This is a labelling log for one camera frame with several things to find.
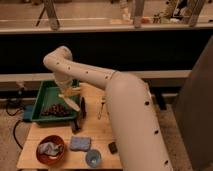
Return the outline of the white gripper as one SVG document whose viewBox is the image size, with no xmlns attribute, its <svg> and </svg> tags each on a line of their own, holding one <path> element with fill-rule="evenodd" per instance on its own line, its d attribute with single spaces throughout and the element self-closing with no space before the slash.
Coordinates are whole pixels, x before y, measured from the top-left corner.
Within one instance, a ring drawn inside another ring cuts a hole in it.
<svg viewBox="0 0 213 171">
<path fill-rule="evenodd" d="M 55 83 L 62 93 L 64 93 L 72 85 L 73 79 L 71 77 L 59 72 L 54 72 L 53 75 Z"/>
</svg>

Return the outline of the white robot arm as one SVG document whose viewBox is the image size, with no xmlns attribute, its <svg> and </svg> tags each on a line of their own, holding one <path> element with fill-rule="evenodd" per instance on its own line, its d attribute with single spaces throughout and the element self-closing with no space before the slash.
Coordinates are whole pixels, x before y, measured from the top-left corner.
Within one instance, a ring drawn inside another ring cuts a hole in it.
<svg viewBox="0 0 213 171">
<path fill-rule="evenodd" d="M 160 130 L 151 93 L 137 76 L 74 62 L 60 46 L 43 63 L 67 92 L 73 78 L 105 91 L 106 108 L 123 171 L 174 171 Z"/>
</svg>

